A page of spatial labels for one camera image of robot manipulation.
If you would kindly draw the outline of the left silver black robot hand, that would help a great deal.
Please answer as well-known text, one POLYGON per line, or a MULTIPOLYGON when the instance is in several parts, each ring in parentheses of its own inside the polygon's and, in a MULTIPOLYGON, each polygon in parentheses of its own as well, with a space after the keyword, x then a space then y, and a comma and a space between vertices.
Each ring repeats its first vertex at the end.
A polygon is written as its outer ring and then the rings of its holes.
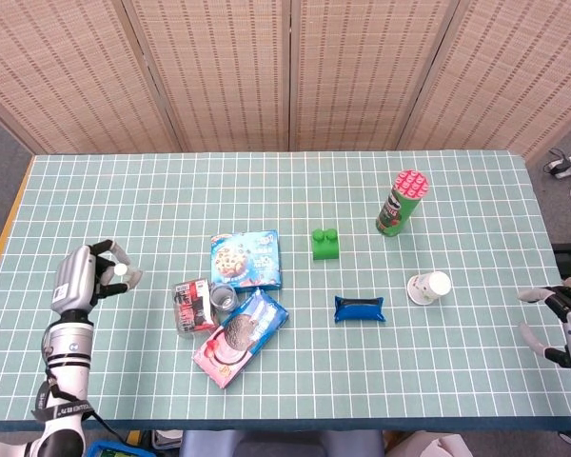
POLYGON ((99 300, 133 290, 142 276, 116 242, 107 239, 83 245, 59 264, 51 309, 59 315, 89 314, 99 300))

